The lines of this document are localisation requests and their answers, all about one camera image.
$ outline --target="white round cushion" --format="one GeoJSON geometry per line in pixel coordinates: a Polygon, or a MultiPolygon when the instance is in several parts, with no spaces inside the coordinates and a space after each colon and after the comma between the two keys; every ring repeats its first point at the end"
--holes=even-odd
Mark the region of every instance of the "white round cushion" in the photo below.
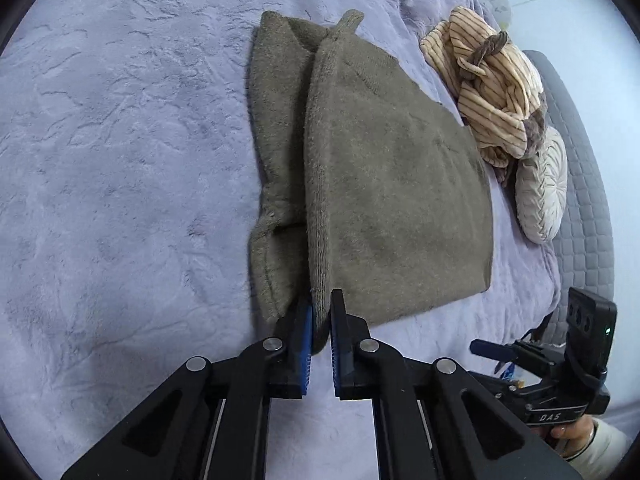
{"type": "Polygon", "coordinates": [[[520,160],[516,173],[516,209],[526,237],[537,244],[560,230],[566,207],[566,150],[554,128],[548,127],[539,152],[520,160]]]}

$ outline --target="lavender blanket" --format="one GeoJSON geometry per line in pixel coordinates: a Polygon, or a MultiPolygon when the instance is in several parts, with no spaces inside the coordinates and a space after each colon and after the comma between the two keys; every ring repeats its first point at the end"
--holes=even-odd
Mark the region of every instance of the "lavender blanket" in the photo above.
{"type": "MultiPolygon", "coordinates": [[[[260,177],[246,67],[274,9],[358,29],[456,117],[418,37],[476,0],[38,0],[0,58],[0,415],[44,480],[193,354],[261,336],[248,281],[260,177]]],[[[490,16],[487,20],[495,25],[490,16]]],[[[527,243],[492,179],[493,283],[378,327],[406,355],[469,355],[558,302],[552,250],[527,243]]],[[[333,397],[328,348],[302,402],[274,403],[268,478],[369,479],[370,407],[333,397]]]]}

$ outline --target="folded towel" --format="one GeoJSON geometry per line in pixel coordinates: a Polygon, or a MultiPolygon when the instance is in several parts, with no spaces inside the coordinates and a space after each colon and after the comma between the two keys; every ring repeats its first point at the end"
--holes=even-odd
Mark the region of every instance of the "folded towel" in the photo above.
{"type": "Polygon", "coordinates": [[[545,133],[542,81],[505,32],[497,34],[472,10],[456,7],[420,49],[457,99],[485,161],[506,168],[538,151],[545,133]]]}
{"type": "Polygon", "coordinates": [[[491,195],[473,135],[355,35],[362,18],[352,10],[327,29],[265,12],[250,67],[265,170],[251,244],[257,299],[277,318],[310,283],[316,350],[332,288],[379,324],[491,279],[491,195]]]}

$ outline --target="beige striped fabric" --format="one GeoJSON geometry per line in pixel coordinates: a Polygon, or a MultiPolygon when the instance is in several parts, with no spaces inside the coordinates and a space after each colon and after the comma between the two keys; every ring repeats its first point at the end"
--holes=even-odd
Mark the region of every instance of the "beige striped fabric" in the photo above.
{"type": "Polygon", "coordinates": [[[467,62],[496,33],[472,10],[456,7],[449,21],[420,40],[420,49],[457,100],[482,158],[506,168],[514,158],[533,156],[542,145],[546,101],[538,70],[511,41],[479,66],[467,62]],[[462,79],[460,68],[476,78],[462,79]]]}

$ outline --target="metal screw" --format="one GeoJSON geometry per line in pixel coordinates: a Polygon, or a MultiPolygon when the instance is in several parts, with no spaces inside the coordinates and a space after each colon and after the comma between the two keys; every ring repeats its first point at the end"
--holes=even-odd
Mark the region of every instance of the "metal screw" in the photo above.
{"type": "Polygon", "coordinates": [[[363,352],[376,352],[380,348],[380,343],[375,339],[363,339],[360,342],[360,350],[363,352]]]}
{"type": "Polygon", "coordinates": [[[277,337],[268,337],[262,342],[262,347],[269,352],[275,352],[282,348],[282,340],[277,337]]]}
{"type": "Polygon", "coordinates": [[[190,372],[199,372],[207,365],[204,357],[192,357],[187,361],[187,370],[190,372]]]}
{"type": "Polygon", "coordinates": [[[436,364],[436,368],[443,374],[452,374],[456,371],[456,364],[451,359],[440,359],[436,364]]]}

